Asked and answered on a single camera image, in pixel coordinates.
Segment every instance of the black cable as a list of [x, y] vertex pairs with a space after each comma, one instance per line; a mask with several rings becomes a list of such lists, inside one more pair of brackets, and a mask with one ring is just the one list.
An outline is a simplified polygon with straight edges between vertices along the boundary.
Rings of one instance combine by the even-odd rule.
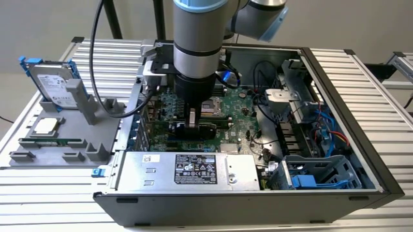
[[7, 118], [0, 116], [0, 119], [3, 119], [4, 121], [9, 122], [9, 123], [15, 123], [12, 120], [8, 120]]
[[258, 66], [259, 66], [261, 64], [263, 64], [263, 63], [270, 64], [270, 66], [273, 66], [274, 70], [277, 71], [275, 65], [274, 65], [270, 61], [267, 61], [267, 60], [262, 60], [262, 61], [259, 61], [259, 62], [255, 64], [254, 70], [253, 70], [253, 86], [254, 86], [254, 91], [255, 91], [255, 89], [257, 89], [257, 86], [255, 86], [257, 68], [258, 68]]
[[258, 107], [261, 113], [263, 114], [263, 116], [265, 116], [274, 124], [277, 124], [277, 121], [275, 121], [273, 118], [270, 118], [270, 116], [263, 112], [263, 109], [262, 109], [261, 106], [259, 106], [259, 102], [257, 102], [257, 107]]
[[408, 100], [408, 103], [406, 103], [406, 105], [405, 105], [405, 107], [404, 107], [405, 109], [409, 107], [412, 101], [413, 101], [413, 97], [410, 97], [410, 99]]
[[253, 141], [255, 144], [258, 144], [258, 145], [267, 145], [267, 144], [271, 144], [271, 143], [274, 143], [274, 142], [278, 142], [278, 140], [273, 140], [271, 142], [267, 142], [267, 143], [258, 143], [258, 142], [254, 140], [254, 137], [255, 137], [255, 135], [258, 134], [259, 131], [261, 131], [261, 130], [258, 130], [258, 131], [254, 133], [253, 137], [251, 137], [251, 141]]
[[234, 66], [230, 63], [226, 63], [223, 60], [219, 60], [219, 63], [225, 67], [225, 69], [218, 69], [218, 71], [231, 71], [235, 74], [235, 77], [237, 77], [237, 87], [239, 87], [241, 76], [239, 76], [238, 70], [234, 68]]
[[298, 107], [298, 108], [291, 112], [287, 122], [291, 121], [293, 116], [294, 116], [294, 113], [295, 113], [302, 107], [303, 107], [303, 105], [302, 105], [301, 107]]
[[227, 82], [223, 81], [223, 79], [221, 78], [221, 76], [217, 74], [217, 80], [219, 81], [221, 84], [223, 84], [223, 86], [226, 86], [230, 89], [238, 89], [237, 86], [230, 85]]
[[108, 109], [104, 107], [104, 105], [103, 105], [102, 98], [100, 98], [100, 95], [99, 95], [99, 92], [98, 92], [98, 88], [96, 88], [95, 74], [94, 74], [94, 48], [95, 48], [95, 38], [96, 38], [96, 29], [98, 29], [99, 17], [100, 17], [100, 12], [102, 12], [102, 8], [103, 8], [103, 1], [104, 0], [100, 0], [99, 5], [98, 5], [95, 19], [94, 19], [92, 35], [91, 35], [91, 47], [90, 47], [91, 84], [92, 84], [94, 94], [95, 94], [95, 97], [98, 99], [98, 103], [102, 106], [102, 108], [104, 109], [104, 111], [108, 114], [108, 116], [111, 116], [114, 118], [126, 118], [126, 117], [136, 114], [136, 112], [139, 110], [142, 110], [142, 108], [147, 105], [147, 103], [150, 102], [151, 97], [155, 95], [155, 90], [152, 90], [152, 89], [148, 90], [148, 97], [144, 99], [143, 103], [134, 110], [131, 110], [130, 112], [127, 112], [124, 114], [112, 114], [108, 111]]

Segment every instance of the green circuit board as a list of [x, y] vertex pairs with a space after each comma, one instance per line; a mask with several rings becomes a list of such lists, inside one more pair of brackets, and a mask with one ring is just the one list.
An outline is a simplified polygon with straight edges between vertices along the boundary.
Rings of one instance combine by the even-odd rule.
[[250, 147], [250, 141], [246, 139], [246, 132], [250, 131], [250, 136], [253, 136], [259, 129], [257, 118], [251, 116], [254, 112], [253, 99], [250, 96], [241, 98], [239, 93], [246, 94], [246, 90], [229, 89], [223, 97], [213, 97], [215, 101], [219, 101], [219, 114], [231, 117], [229, 128], [217, 129], [217, 136], [211, 140], [179, 141], [168, 132], [168, 124], [176, 119], [174, 115], [180, 113], [183, 105], [176, 95], [164, 91], [158, 96], [158, 111], [164, 110], [164, 113], [148, 123], [150, 151], [219, 152], [221, 144], [238, 144], [239, 154], [251, 154], [251, 150], [254, 153], [259, 153], [261, 148], [255, 145]]

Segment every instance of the power supply label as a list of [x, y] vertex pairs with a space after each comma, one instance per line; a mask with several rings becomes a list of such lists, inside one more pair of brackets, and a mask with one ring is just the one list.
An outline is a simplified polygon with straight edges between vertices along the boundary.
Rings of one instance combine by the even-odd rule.
[[176, 155], [174, 181], [178, 185], [217, 185], [215, 155]]

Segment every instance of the warning label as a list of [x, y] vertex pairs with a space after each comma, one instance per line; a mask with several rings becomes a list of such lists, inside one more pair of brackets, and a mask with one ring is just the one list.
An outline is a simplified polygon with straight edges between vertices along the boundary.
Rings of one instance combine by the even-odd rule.
[[217, 185], [215, 155], [176, 155], [175, 183], [178, 185]]
[[39, 74], [37, 78], [52, 102], [60, 107], [76, 107], [72, 94], [66, 91], [66, 81], [58, 75]]

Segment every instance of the black pole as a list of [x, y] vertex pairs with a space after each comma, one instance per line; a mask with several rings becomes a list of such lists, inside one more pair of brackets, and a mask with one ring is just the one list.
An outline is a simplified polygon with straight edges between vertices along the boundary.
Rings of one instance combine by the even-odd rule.
[[114, 39], [123, 39], [122, 37], [122, 31], [120, 31], [120, 26], [119, 26], [119, 21], [118, 21], [118, 15], [116, 15], [116, 9], [114, 5], [114, 0], [103, 0], [103, 5], [104, 5], [104, 12], [106, 16], [108, 18], [110, 22], [110, 27], [111, 27], [111, 32]]
[[166, 19], [163, 13], [163, 0], [154, 0], [156, 34], [159, 40], [166, 40]]

